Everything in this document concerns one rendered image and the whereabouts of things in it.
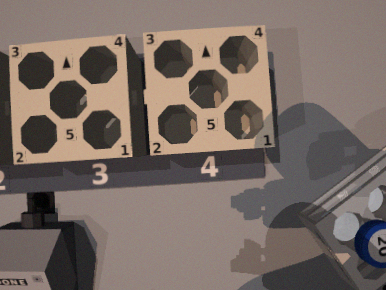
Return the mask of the grey bench mat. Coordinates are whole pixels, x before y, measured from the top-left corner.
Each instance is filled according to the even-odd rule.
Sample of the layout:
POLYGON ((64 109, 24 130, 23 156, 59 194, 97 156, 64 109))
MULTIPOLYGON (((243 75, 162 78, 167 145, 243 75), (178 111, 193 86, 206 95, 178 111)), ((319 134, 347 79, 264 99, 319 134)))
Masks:
POLYGON ((54 191, 78 290, 355 290, 297 213, 386 146, 386 0, 0 0, 0 51, 259 25, 265 178, 54 191))

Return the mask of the grey tube rack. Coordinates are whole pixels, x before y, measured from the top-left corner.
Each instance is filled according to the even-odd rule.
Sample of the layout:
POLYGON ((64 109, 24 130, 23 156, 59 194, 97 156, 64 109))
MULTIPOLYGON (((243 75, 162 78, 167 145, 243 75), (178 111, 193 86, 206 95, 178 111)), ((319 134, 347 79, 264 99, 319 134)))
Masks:
POLYGON ((386 283, 386 268, 374 279, 365 278, 376 268, 365 262, 357 269, 364 261, 336 239, 333 234, 335 220, 345 212, 353 212, 386 222, 368 208, 370 193, 380 185, 386 186, 386 146, 297 213, 340 277, 360 290, 377 290, 386 283), (352 194, 365 182, 367 184, 352 194), (321 218, 333 207, 336 208, 321 218))

